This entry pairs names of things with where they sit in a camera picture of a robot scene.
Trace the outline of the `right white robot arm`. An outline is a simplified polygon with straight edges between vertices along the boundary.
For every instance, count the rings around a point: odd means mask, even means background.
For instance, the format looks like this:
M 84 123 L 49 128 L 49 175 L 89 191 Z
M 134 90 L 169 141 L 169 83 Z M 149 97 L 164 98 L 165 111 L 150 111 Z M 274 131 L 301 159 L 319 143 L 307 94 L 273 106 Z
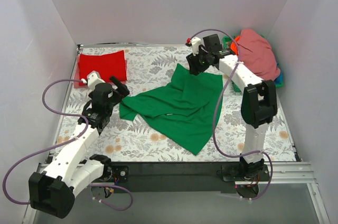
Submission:
M 195 76 L 210 66 L 228 76 L 226 86 L 234 82 L 242 92 L 241 116 L 246 123 L 245 144 L 242 153 L 236 155 L 238 161 L 222 171 L 229 180 L 257 178 L 266 168 L 264 142 L 268 125 L 277 115 L 277 95 L 275 83 L 251 72 L 240 61 L 239 51 L 224 48 L 217 34 L 204 38 L 188 38 L 186 46 L 192 53 L 186 57 L 189 72 Z

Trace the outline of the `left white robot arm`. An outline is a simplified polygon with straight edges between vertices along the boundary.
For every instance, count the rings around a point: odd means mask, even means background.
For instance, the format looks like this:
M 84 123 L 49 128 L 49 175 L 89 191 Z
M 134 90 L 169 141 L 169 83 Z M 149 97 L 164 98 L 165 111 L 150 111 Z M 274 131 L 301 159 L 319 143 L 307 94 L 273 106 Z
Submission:
M 116 77 L 105 82 L 95 71 L 87 76 L 86 84 L 91 89 L 90 100 L 72 139 L 41 173 L 34 172 L 29 178 L 30 206 L 60 219 L 69 214 L 78 194 L 91 182 L 106 182 L 112 177 L 110 158 L 104 155 L 93 155 L 82 167 L 78 164 L 109 124 L 114 107 L 129 95 L 126 85 Z

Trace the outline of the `green t shirt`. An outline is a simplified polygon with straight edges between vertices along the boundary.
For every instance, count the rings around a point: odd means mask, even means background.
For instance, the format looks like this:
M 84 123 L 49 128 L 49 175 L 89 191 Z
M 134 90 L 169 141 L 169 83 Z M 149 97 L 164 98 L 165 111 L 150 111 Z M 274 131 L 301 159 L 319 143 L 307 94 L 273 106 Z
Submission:
M 212 136 L 215 107 L 223 88 L 221 75 L 195 76 L 178 64 L 171 81 L 163 86 L 126 97 L 119 105 L 121 119 L 140 115 L 148 125 L 193 155 L 198 155 Z

